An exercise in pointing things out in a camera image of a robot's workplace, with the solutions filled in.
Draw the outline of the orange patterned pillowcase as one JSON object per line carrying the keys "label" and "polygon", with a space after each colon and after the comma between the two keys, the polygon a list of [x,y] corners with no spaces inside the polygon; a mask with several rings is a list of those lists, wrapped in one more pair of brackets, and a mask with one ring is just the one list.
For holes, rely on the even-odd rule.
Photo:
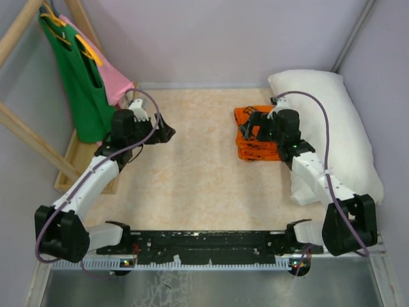
{"label": "orange patterned pillowcase", "polygon": [[[270,112],[273,109],[271,105],[264,106],[246,106],[236,107],[234,109],[234,118],[237,128],[243,125],[253,111]],[[238,157],[245,161],[280,161],[277,145],[272,142],[261,142],[254,136],[246,140],[238,130],[235,143],[238,148]]]}

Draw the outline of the green tank top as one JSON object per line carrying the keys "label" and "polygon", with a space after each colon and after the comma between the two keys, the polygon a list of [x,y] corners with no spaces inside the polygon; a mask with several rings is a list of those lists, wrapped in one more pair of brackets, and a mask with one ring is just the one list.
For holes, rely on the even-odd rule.
{"label": "green tank top", "polygon": [[100,142],[111,130],[116,109],[108,103],[96,63],[81,53],[82,45],[75,38],[78,33],[70,25],[58,27],[49,17],[39,16],[38,21],[54,52],[78,138],[83,143]]}

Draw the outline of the white pillow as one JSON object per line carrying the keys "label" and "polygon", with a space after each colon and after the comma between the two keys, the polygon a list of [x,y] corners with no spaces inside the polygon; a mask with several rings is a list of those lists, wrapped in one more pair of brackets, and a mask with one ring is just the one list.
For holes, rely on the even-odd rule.
{"label": "white pillow", "polygon": [[271,75],[274,95],[284,93],[300,116],[302,139],[341,183],[380,204],[384,188],[374,167],[373,148],[362,120],[339,74],[319,70],[287,70]]}

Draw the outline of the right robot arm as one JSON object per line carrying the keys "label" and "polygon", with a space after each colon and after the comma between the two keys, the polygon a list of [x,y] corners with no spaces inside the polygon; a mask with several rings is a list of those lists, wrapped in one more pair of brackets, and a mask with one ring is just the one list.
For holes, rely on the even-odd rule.
{"label": "right robot arm", "polygon": [[326,208],[322,222],[310,219],[291,224],[286,247],[300,253],[308,244],[324,246],[334,256],[356,253],[369,256],[378,242],[375,203],[359,195],[328,171],[315,149],[301,137],[299,114],[292,109],[266,113],[253,111],[239,127],[246,139],[273,142],[279,158],[298,175]]}

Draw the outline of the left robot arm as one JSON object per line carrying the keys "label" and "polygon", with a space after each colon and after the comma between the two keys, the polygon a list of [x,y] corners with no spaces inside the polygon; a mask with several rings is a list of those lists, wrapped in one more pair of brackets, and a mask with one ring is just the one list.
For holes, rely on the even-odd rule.
{"label": "left robot arm", "polygon": [[106,185],[116,178],[132,160],[137,147],[167,143],[176,131],[155,113],[155,123],[149,118],[139,120],[133,111],[116,111],[111,119],[111,131],[95,152],[89,166],[73,186],[51,206],[40,206],[35,212],[35,255],[41,262],[48,255],[49,263],[60,259],[80,262],[96,249],[112,247],[124,254],[133,246],[129,227],[118,222],[105,222],[86,228],[84,219]]}

